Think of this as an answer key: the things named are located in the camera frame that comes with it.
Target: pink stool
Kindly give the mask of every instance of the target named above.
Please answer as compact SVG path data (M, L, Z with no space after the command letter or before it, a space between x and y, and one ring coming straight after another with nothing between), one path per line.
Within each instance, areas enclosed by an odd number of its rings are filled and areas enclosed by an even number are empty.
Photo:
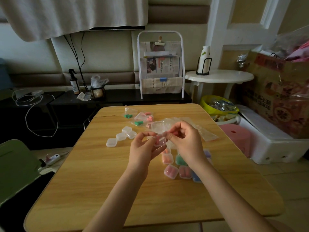
M234 124L220 125L219 127L246 157L250 157L251 133L247 129Z

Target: green chair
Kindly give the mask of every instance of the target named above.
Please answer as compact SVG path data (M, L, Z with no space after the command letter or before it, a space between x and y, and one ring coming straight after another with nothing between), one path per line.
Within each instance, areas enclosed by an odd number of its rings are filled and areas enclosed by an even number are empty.
M36 180L41 162L20 140L0 144L0 206Z

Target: white rack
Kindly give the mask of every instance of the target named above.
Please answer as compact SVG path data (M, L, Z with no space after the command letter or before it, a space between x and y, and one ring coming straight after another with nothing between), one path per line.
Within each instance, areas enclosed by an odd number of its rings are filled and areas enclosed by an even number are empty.
M181 57L182 57L182 97L184 98L184 75L185 75L185 70L184 70L184 52L183 52L183 38L182 35L177 32L177 31L157 31L157 30L153 30L153 31L141 31L139 33L139 35L137 36L137 53L138 53L138 71L139 71L139 82L140 82L140 89L141 89L141 99L143 99L143 92L142 92L142 78L141 78L141 55L140 55L140 45L139 45L139 36L142 33L145 32L159 32L159 33L177 33L180 36L180 42L181 42Z

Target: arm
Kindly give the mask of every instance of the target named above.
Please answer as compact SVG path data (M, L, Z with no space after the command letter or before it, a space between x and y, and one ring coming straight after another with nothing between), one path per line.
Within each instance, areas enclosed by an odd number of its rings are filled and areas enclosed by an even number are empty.
M135 137L131 143L127 169L83 231L122 231L136 195L147 177L150 161L166 148L166 145L154 147L156 138L142 141L145 136L156 135L154 132L143 132Z
M199 176L232 231L277 231L207 160L198 131L187 122L176 123L164 133L178 148L189 167Z

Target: magazine rack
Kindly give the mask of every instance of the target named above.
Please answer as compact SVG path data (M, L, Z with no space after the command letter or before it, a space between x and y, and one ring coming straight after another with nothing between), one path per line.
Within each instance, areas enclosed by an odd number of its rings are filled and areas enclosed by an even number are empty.
M138 36L137 36L137 53L138 53L138 71L139 71L139 81L140 81L140 90L141 90L141 99L143 99L143 88L142 88L142 82L143 80L151 80L151 79L143 79L142 78L142 72L141 72L141 55L140 55L140 41L139 41L139 37L142 33L148 33L148 32L158 32L158 33L176 33L180 36L180 45L181 45L181 59L182 59L182 75L179 75L179 77L176 78L180 78L182 77L182 97L184 98L184 75L185 75L185 69L184 69L184 52L183 52L183 38L181 36L181 34L177 31L141 31Z

